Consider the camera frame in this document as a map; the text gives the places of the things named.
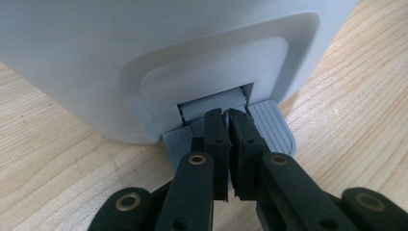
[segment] gray plastic tab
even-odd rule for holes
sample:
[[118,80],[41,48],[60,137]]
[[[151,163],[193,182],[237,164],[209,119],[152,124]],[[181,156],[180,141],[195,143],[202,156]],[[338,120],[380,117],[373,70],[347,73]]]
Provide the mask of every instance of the gray plastic tab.
[[248,106],[248,110],[269,150],[293,156],[296,141],[276,103],[273,100],[266,100]]
[[185,126],[163,134],[163,141],[170,159],[171,167],[175,172],[181,158],[190,153],[192,131],[190,126]]

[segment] white plastic housing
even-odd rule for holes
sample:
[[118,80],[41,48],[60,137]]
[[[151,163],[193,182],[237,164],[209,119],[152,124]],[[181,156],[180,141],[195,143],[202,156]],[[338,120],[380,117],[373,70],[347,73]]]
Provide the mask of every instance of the white plastic housing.
[[0,61],[100,133],[154,143],[196,98],[246,86],[249,104],[287,99],[354,4],[1,1]]

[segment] wood grain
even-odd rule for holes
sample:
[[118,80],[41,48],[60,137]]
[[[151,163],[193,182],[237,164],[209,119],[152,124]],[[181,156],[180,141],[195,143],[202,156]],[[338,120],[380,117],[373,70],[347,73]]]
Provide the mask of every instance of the wood grain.
[[[310,81],[280,106],[295,158],[324,190],[367,187],[406,211],[407,5],[360,1]],[[172,177],[161,143],[103,137],[3,64],[0,124],[1,230],[86,230],[111,193]],[[260,230],[255,204],[216,202],[214,229]]]

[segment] small gray part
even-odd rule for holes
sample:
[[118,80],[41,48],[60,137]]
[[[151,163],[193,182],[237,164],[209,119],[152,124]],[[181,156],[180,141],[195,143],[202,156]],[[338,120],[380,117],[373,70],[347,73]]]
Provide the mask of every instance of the small gray part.
[[248,110],[269,150],[293,156],[296,151],[296,140],[276,103],[273,100],[266,100],[248,106]]
[[182,128],[166,132],[163,134],[163,141],[165,142],[171,167],[173,168],[173,171],[176,172],[181,158],[191,151],[191,127],[184,126]]
[[[244,106],[239,106],[234,109],[240,110],[241,112],[246,113]],[[189,122],[189,125],[192,130],[192,134],[195,137],[204,137],[204,117],[196,119],[194,121]]]
[[204,117],[204,115],[215,108],[221,108],[223,111],[229,108],[245,106],[246,98],[242,89],[236,88],[212,94],[207,97],[199,98],[180,105],[185,121],[193,121]]

